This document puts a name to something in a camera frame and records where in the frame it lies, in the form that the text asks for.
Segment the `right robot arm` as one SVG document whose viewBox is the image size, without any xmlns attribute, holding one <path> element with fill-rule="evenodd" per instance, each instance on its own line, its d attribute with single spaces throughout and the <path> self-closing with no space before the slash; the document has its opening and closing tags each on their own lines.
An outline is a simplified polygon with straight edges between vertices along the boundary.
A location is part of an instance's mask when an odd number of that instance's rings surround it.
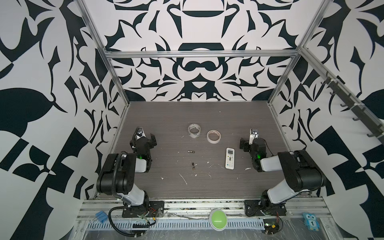
<svg viewBox="0 0 384 240">
<path fill-rule="evenodd" d="M 240 149 L 250 154 L 257 172 L 282 171 L 284 174 L 284 179 L 265 190 L 257 203 L 256 210 L 265 215 L 282 209 L 286 201 L 301 193 L 317 191 L 326 185 L 326 176 L 305 150 L 279 152 L 267 157 L 267 143 L 261 138 L 251 143 L 241 138 Z"/>
</svg>

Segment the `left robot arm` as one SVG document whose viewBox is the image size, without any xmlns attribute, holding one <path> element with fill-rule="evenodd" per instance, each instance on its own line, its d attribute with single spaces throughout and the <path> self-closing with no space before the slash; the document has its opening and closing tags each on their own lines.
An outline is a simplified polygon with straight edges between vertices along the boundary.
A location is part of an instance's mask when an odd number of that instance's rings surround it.
<svg viewBox="0 0 384 240">
<path fill-rule="evenodd" d="M 132 153 L 122 151 L 107 156 L 96 183 L 97 192 L 113 196 L 129 207 L 143 205 L 148 194 L 135 184 L 135 174 L 150 171 L 151 149 L 156 145 L 155 135 L 147 136 L 142 127 L 137 127 L 130 141 Z"/>
</svg>

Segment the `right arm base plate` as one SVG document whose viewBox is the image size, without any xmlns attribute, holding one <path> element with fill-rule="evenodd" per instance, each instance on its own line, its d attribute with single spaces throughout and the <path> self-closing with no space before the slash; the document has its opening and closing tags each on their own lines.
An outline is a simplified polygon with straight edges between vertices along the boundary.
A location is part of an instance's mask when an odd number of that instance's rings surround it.
<svg viewBox="0 0 384 240">
<path fill-rule="evenodd" d="M 254 216 L 286 216 L 285 203 L 272 204 L 264 200 L 245 200 L 245 214 L 247 217 Z"/>
</svg>

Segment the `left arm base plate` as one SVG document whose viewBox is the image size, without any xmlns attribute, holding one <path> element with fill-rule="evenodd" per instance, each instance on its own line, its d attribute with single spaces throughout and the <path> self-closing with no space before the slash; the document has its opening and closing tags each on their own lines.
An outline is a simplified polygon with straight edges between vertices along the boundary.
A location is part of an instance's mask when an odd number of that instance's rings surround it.
<svg viewBox="0 0 384 240">
<path fill-rule="evenodd" d="M 123 218 L 136 218 L 139 216 L 156 217 L 162 214 L 165 207 L 164 201 L 147 201 L 140 206 L 125 207 L 122 213 Z"/>
</svg>

